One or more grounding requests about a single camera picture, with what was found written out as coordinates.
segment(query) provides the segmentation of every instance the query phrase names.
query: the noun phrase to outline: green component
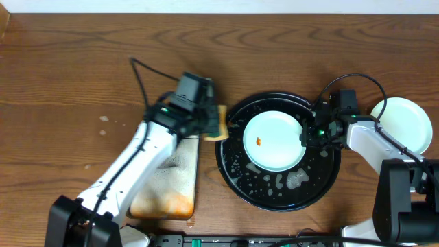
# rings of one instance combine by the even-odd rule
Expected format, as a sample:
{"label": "green component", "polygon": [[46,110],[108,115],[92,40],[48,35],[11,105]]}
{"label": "green component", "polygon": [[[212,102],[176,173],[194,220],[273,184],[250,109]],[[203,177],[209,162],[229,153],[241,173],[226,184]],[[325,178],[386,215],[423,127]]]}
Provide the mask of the green component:
{"label": "green component", "polygon": [[192,247],[201,247],[201,240],[192,239]]}

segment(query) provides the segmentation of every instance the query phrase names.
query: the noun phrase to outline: black plate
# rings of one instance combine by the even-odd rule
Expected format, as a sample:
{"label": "black plate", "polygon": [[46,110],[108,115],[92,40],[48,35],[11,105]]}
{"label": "black plate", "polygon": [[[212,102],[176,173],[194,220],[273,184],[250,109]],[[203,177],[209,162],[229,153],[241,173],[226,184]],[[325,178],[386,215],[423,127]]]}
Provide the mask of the black plate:
{"label": "black plate", "polygon": [[[270,172],[256,166],[260,171],[256,173],[247,168],[251,161],[244,150],[242,137],[254,116],[277,110],[302,123],[303,119],[313,119],[310,106],[311,103],[300,96],[273,92],[249,97],[228,113],[226,120],[230,137],[216,143],[216,155],[221,175],[239,197],[262,209],[294,211],[313,204],[331,188],[340,168],[339,150],[307,148],[299,164],[283,172]],[[309,180],[295,189],[289,189],[286,185],[289,173],[300,169],[308,175]],[[278,174],[282,177],[276,183]]]}

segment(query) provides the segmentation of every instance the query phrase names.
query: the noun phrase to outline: white backdrop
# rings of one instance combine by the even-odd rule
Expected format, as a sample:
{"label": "white backdrop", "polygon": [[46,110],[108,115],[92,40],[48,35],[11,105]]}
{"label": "white backdrop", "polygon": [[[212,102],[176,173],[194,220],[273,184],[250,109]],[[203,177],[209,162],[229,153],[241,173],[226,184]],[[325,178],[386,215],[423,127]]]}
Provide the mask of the white backdrop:
{"label": "white backdrop", "polygon": [[0,0],[11,13],[439,14],[439,0]]}

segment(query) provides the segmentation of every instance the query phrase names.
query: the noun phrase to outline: plate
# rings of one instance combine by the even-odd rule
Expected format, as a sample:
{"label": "plate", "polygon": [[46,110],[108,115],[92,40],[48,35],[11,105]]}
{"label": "plate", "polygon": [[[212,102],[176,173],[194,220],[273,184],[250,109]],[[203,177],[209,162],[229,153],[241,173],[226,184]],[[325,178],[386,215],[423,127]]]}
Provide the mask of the plate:
{"label": "plate", "polygon": [[[262,164],[259,166],[255,163],[260,162],[259,159],[253,158],[253,162],[244,147],[244,132],[250,130],[253,119],[257,123],[260,117],[280,122],[292,122],[293,118],[301,127],[304,119],[314,118],[310,107],[311,102],[298,95],[269,92],[244,99],[228,112],[229,138],[216,143],[217,163],[227,185],[244,201],[270,211],[294,211],[312,205],[331,188],[340,168],[339,150],[306,148],[296,165],[283,171],[272,171],[273,164],[280,164],[278,151],[267,152],[266,157],[261,157],[264,164],[270,166],[262,168]],[[293,123],[286,126],[297,137],[298,126]],[[259,138],[262,147],[267,139],[265,136]],[[249,140],[256,145],[254,136]],[[297,153],[298,150],[292,147],[291,152]],[[281,160],[288,161],[288,158],[281,157]]]}
{"label": "plate", "polygon": [[270,110],[253,117],[244,130],[244,149],[257,166],[281,172],[297,165],[305,154],[301,124],[287,113]]}
{"label": "plate", "polygon": [[[384,101],[379,102],[370,114],[377,117],[383,105]],[[385,131],[417,154],[422,154],[433,139],[433,126],[427,113],[408,99],[387,99],[387,106],[379,121]]]}

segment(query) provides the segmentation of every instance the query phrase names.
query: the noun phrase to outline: black tray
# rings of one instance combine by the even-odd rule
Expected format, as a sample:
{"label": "black tray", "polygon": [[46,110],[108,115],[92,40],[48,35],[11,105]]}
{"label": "black tray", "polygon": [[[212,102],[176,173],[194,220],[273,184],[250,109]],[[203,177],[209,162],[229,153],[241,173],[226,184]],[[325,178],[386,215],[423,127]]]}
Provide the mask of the black tray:
{"label": "black tray", "polygon": [[[313,119],[310,107],[311,103],[300,96],[270,92],[251,96],[228,113],[226,121],[230,137],[216,143],[216,155],[221,175],[240,198],[261,209],[295,211],[313,204],[331,188],[340,169],[339,150],[322,152],[307,148],[299,164],[283,172],[270,172],[257,167],[261,171],[258,174],[246,167],[251,161],[244,150],[242,137],[247,123],[254,116],[277,110],[302,123],[303,119]],[[289,189],[286,185],[288,174],[299,169],[307,173],[309,180],[295,189]],[[276,186],[278,174],[282,176],[279,183],[283,186],[280,189]],[[270,176],[269,181],[264,180],[267,175]]]}

